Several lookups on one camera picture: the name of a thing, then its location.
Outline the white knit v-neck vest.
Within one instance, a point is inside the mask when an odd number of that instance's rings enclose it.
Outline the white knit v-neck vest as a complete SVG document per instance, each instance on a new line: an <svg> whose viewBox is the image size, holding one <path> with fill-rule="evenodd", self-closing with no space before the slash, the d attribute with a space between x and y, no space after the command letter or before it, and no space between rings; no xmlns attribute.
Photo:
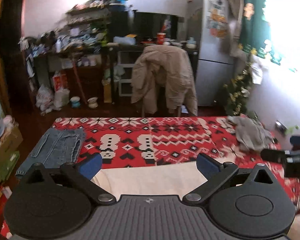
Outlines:
<svg viewBox="0 0 300 240"><path fill-rule="evenodd" d="M91 180L119 199L130 195L184 195L207 179L195 162L162 166L111 168L100 170Z"/></svg>

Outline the grey crumpled garment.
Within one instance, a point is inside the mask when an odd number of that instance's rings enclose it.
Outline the grey crumpled garment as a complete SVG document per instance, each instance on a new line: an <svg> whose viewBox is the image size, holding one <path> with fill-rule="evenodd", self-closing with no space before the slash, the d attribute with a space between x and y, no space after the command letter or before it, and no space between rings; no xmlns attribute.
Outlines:
<svg viewBox="0 0 300 240"><path fill-rule="evenodd" d="M272 134L259 121L246 116L227 116L226 119L235 126L236 139L243 152L261 152L273 142Z"/></svg>

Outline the blue denim jeans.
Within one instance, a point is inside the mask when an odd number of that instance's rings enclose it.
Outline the blue denim jeans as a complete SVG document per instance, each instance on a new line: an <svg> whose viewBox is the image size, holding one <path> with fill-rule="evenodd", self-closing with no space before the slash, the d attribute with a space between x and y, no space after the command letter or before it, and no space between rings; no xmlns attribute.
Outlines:
<svg viewBox="0 0 300 240"><path fill-rule="evenodd" d="M85 137L86 133L82 128L48 129L19 166L15 176L21 178L35 163L41 163L45 168L59 168L64 163L75 163Z"/></svg>

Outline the cardboard box with items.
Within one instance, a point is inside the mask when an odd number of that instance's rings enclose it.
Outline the cardboard box with items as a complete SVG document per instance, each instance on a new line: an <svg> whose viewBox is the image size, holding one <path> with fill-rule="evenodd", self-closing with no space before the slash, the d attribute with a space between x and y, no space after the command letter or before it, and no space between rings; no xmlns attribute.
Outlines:
<svg viewBox="0 0 300 240"><path fill-rule="evenodd" d="M7 196L4 183L9 179L19 157L17 150L23 141L18 123L10 115L0 120L0 215Z"/></svg>

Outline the small decorated christmas tree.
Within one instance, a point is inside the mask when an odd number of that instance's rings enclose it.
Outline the small decorated christmas tree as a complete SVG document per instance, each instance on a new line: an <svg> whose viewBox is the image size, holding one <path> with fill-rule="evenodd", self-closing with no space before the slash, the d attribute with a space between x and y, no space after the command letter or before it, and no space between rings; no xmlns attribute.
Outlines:
<svg viewBox="0 0 300 240"><path fill-rule="evenodd" d="M228 84L224 84L217 96L226 114L239 116L247 112L247 102L253 85L251 63L247 62L243 70Z"/></svg>

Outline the red patterned table cloth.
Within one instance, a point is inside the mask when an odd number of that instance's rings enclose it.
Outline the red patterned table cloth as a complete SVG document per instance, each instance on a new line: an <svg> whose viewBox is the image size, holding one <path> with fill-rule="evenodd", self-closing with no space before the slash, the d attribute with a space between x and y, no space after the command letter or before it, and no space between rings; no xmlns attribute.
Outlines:
<svg viewBox="0 0 300 240"><path fill-rule="evenodd" d="M58 118L52 128L84 129L85 141L75 164L99 153L100 170L196 163L199 154L240 168L265 164L294 204L295 218L286 238L205 238L194 221L198 208L184 204L178 195L123 194L115 204L97 207L83 226L66 236L11 234L12 239L300 239L300 215L296 213L300 180L286 179L280 165L242 152L235 129L224 117Z"/></svg>

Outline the white plastic bag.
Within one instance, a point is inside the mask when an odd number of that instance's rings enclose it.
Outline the white plastic bag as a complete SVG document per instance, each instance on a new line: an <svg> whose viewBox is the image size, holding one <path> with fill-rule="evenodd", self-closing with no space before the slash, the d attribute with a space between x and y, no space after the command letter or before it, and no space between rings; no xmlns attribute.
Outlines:
<svg viewBox="0 0 300 240"><path fill-rule="evenodd" d="M41 85L36 95L36 106L42 114L46 114L53 109L54 94L45 85Z"/></svg>

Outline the green christmas curtain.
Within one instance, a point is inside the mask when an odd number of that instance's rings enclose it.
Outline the green christmas curtain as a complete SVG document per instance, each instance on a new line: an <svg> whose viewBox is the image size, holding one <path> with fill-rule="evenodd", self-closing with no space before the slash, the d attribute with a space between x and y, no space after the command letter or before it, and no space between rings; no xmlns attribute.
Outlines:
<svg viewBox="0 0 300 240"><path fill-rule="evenodd" d="M239 48L300 76L300 0L243 0Z"/></svg>

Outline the silver refrigerator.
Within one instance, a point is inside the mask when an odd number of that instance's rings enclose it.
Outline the silver refrigerator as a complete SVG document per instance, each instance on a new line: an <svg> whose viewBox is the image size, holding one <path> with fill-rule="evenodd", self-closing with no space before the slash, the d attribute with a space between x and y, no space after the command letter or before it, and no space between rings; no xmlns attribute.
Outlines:
<svg viewBox="0 0 300 240"><path fill-rule="evenodd" d="M198 50L194 71L198 106L211 106L217 93L234 74L229 12L227 0L192 0L188 3L187 38L196 43Z"/></svg>

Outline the cluttered dark shelf unit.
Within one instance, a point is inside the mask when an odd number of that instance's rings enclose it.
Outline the cluttered dark shelf unit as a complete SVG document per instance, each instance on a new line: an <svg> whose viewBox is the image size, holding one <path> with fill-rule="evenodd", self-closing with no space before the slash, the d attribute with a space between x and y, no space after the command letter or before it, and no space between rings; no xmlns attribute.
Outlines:
<svg viewBox="0 0 300 240"><path fill-rule="evenodd" d="M87 102L73 53L98 54L103 47L117 37L129 34L129 11L127 0L89 0L77 4L65 13L61 27L38 35L26 35L32 42L34 55L69 54L71 66L80 90L82 100Z"/></svg>

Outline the beige jacket on chair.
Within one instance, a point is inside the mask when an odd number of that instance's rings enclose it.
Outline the beige jacket on chair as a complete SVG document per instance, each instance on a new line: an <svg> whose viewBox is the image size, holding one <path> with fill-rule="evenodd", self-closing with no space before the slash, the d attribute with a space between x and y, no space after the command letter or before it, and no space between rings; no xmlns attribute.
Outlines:
<svg viewBox="0 0 300 240"><path fill-rule="evenodd" d="M145 113L157 112L159 88L165 89L166 107L174 113L184 105L196 116L198 101L187 52L167 45L146 46L132 69L131 103L141 103Z"/></svg>

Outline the red paper cup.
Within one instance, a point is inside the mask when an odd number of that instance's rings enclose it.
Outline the red paper cup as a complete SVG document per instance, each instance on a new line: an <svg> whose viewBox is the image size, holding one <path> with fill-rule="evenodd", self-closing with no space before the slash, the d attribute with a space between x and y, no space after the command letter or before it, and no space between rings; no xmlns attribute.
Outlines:
<svg viewBox="0 0 300 240"><path fill-rule="evenodd" d="M163 45L165 42L165 37L166 37L165 33L157 33L157 44Z"/></svg>

